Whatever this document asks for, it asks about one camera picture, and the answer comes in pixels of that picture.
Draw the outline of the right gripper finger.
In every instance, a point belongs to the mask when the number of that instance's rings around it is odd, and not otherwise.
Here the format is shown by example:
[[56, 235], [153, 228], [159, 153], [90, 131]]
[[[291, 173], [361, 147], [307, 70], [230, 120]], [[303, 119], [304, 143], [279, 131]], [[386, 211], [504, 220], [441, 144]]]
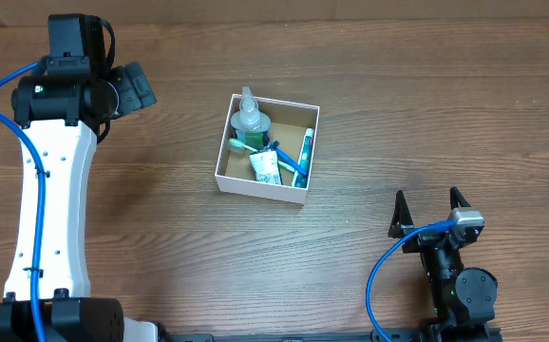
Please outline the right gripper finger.
[[450, 188], [449, 194], [450, 194], [450, 207], [452, 209], [471, 206], [471, 204], [464, 198], [464, 196], [456, 186], [453, 186]]
[[407, 201], [402, 190], [395, 195], [394, 212], [388, 229], [390, 238], [403, 238], [414, 229]]

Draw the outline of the teal toothpaste tube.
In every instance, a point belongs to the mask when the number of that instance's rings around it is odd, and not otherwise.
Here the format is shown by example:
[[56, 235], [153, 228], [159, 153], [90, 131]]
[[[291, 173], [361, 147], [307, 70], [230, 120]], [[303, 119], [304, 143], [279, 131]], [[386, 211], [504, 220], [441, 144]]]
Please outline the teal toothpaste tube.
[[312, 160], [312, 142], [313, 142], [314, 130], [307, 128], [304, 134], [303, 143], [300, 149], [300, 154], [297, 160], [297, 164], [304, 169], [305, 175], [295, 172], [293, 176], [292, 186], [297, 188], [306, 188], [308, 183], [308, 175], [310, 171], [310, 165]]

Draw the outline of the green toothbrush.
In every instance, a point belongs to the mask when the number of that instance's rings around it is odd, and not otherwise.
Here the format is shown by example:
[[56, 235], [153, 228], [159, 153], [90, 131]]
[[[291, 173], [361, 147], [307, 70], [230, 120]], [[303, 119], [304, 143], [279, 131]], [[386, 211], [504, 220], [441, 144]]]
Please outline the green toothbrush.
[[[238, 140], [238, 139], [235, 139], [235, 138], [230, 138], [228, 140], [228, 146], [229, 146], [229, 149], [232, 151], [232, 152], [237, 152], [237, 153], [243, 153], [245, 150], [249, 151], [249, 152], [252, 152], [252, 153], [256, 153], [257, 152], [257, 149], [251, 147], [250, 145], [247, 145], [246, 143]], [[278, 165], [283, 167], [284, 169], [290, 171], [290, 172], [294, 172], [295, 169], [293, 167], [291, 167], [290, 165], [288, 165], [287, 163], [283, 162], [283, 161], [278, 161]]]

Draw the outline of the clear soap pump bottle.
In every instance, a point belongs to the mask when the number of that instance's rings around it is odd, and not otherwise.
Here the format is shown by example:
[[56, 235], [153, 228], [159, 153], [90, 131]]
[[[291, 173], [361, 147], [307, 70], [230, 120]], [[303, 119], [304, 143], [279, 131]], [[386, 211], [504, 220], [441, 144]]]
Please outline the clear soap pump bottle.
[[239, 110], [231, 119], [237, 139], [252, 148], [261, 149], [270, 141], [271, 123], [271, 119], [259, 110], [258, 102], [251, 89], [244, 86]]

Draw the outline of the blue disposable razor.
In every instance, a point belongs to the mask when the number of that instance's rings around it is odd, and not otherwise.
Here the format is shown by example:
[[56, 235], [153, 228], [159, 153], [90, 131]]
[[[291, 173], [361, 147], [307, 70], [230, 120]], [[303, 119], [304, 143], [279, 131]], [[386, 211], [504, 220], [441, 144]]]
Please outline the blue disposable razor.
[[277, 156], [283, 160], [286, 164], [288, 164], [294, 171], [296, 171], [299, 175], [302, 175], [303, 177], [308, 176], [307, 170], [300, 166], [297, 162], [295, 162], [291, 157], [289, 157], [285, 152], [283, 152], [279, 148], [279, 141], [274, 141], [271, 144], [272, 149], [276, 152]]

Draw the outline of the green soap packet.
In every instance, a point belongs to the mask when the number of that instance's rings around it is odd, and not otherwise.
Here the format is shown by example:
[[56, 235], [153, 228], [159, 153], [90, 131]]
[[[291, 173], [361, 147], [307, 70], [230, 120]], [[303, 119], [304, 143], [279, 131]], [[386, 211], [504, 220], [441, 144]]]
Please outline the green soap packet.
[[282, 184], [278, 157], [273, 150], [250, 155], [250, 164], [256, 175], [256, 181], [274, 185]]

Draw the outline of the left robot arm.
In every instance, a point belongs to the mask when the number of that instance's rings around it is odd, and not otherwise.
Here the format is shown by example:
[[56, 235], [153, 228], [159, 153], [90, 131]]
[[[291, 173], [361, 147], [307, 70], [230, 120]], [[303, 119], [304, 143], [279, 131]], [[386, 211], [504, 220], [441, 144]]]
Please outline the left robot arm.
[[114, 120], [156, 102], [137, 63], [116, 66], [111, 25], [52, 14], [50, 51], [10, 75], [23, 184], [15, 256], [0, 302], [0, 341], [165, 341], [165, 328], [91, 293], [85, 258], [88, 175]]

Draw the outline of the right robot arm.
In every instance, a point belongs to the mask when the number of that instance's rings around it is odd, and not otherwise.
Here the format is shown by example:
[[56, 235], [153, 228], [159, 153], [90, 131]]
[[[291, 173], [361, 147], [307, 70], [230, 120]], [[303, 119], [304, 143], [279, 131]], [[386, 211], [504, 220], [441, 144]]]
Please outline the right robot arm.
[[454, 226], [446, 232], [424, 232], [402, 245], [405, 254], [418, 254], [429, 283], [435, 315], [420, 321], [412, 332], [392, 336], [394, 341], [500, 341], [494, 319], [498, 280], [480, 268], [466, 268], [460, 250], [477, 241], [484, 228], [482, 213], [461, 192], [450, 189]]

